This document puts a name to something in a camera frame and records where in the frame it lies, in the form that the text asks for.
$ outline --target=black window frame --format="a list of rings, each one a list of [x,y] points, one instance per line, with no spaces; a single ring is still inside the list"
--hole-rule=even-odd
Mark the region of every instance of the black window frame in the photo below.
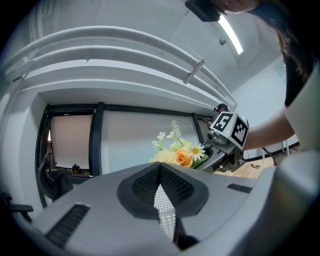
[[[50,130],[51,118],[61,117],[61,116],[84,116],[84,115],[92,115],[90,134],[89,134],[89,149],[88,149],[89,171],[93,177],[102,175],[101,136],[102,136],[104,111],[135,112],[135,113],[191,117],[199,142],[201,144],[205,143],[205,140],[203,138],[200,125],[198,122],[203,118],[208,117],[204,115],[167,110],[167,109],[161,109],[161,108],[105,104],[104,102],[99,102],[98,104],[58,104],[58,105],[47,104],[41,118],[37,139],[36,139],[36,147],[35,147],[36,176],[37,176],[40,163],[46,154],[45,149],[47,149],[47,144],[48,144],[48,133]],[[77,176],[77,175],[71,176],[72,183],[77,185],[89,180],[90,178],[91,177],[83,177],[83,176]],[[40,196],[40,200],[43,208],[47,207],[45,196],[40,191],[39,186],[38,186],[38,192],[39,192],[39,196]]]

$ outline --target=wooden table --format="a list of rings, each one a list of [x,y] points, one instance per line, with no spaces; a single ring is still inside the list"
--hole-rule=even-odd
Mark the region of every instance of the wooden table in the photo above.
[[[256,169],[252,167],[251,164],[260,166],[260,168]],[[229,170],[225,172],[216,171],[214,172],[214,174],[257,180],[262,170],[271,166],[274,166],[274,161],[271,157],[268,157],[261,160],[246,162],[243,166],[241,166],[235,172],[231,172]]]

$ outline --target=ceiling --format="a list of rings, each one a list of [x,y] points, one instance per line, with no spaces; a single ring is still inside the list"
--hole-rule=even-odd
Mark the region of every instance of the ceiling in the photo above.
[[[34,41],[54,32],[96,25],[143,31],[175,44],[198,60],[205,59],[205,66],[232,92],[274,61],[280,51],[274,32],[251,14],[230,13],[226,19],[243,48],[240,55],[217,22],[201,22],[183,0],[45,0],[30,13],[26,21],[29,35],[24,30],[23,37],[24,42],[28,41],[26,36]],[[220,38],[227,43],[221,46]],[[153,54],[178,62],[161,52]]]

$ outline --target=flower bouquet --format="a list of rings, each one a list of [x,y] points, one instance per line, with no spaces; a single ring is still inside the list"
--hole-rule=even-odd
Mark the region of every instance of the flower bouquet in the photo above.
[[[192,144],[190,141],[182,138],[180,128],[176,121],[172,121],[171,127],[172,131],[169,135],[166,136],[165,132],[160,132],[157,136],[158,140],[152,141],[156,153],[154,158],[149,160],[150,163],[161,162],[195,169],[208,159],[208,156],[203,150],[204,146],[201,146],[201,144]],[[162,141],[164,141],[165,138],[173,140],[169,149],[162,146]]]

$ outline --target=white blind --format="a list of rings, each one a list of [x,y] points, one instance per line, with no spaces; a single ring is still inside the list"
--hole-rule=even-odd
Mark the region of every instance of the white blind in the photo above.
[[[57,167],[89,169],[92,115],[56,116],[51,119],[51,143]]]

